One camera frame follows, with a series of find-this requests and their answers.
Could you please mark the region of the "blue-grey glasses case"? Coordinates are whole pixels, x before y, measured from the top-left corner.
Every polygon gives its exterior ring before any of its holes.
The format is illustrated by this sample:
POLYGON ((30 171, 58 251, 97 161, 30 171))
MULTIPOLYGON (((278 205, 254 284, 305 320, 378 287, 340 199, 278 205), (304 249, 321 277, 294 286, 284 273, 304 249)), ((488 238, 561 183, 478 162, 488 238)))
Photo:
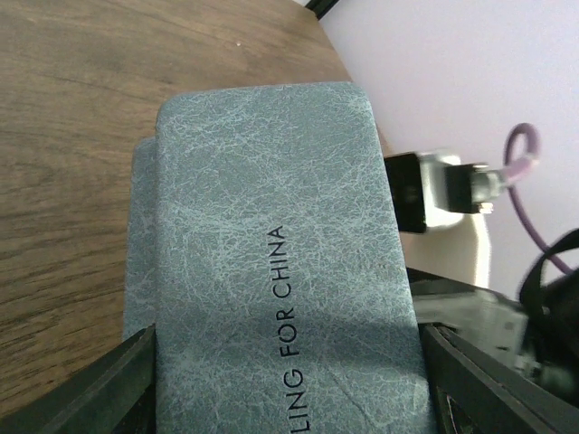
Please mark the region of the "blue-grey glasses case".
POLYGON ((371 105, 351 82, 167 100, 135 149, 124 332, 160 433, 433 433, 371 105))

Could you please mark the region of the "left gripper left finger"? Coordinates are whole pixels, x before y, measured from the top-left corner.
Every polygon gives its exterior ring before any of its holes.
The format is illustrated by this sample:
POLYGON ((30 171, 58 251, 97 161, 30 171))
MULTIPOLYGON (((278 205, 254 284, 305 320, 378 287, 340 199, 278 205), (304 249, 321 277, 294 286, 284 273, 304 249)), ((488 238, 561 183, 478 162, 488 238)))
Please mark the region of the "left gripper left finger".
POLYGON ((156 329, 143 328, 41 398, 1 419, 3 433, 154 433, 156 329))

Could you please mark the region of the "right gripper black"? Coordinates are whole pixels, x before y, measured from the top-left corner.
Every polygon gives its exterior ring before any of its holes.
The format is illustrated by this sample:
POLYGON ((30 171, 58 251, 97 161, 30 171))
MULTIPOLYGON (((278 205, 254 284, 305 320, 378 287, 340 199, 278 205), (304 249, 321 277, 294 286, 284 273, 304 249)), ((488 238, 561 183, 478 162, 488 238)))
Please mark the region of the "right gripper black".
POLYGON ((578 400, 578 271, 545 283, 543 268, 578 247, 570 231, 546 249, 517 300, 425 271, 408 269, 419 324, 438 324, 567 402, 578 400))

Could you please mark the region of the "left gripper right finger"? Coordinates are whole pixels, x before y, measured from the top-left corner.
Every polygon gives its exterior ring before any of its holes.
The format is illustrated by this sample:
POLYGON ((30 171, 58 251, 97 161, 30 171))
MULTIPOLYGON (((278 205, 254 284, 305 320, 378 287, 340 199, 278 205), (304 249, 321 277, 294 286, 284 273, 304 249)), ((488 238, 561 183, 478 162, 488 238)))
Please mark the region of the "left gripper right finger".
POLYGON ((422 328, 440 433, 576 433, 578 409, 485 354, 447 327, 422 328))

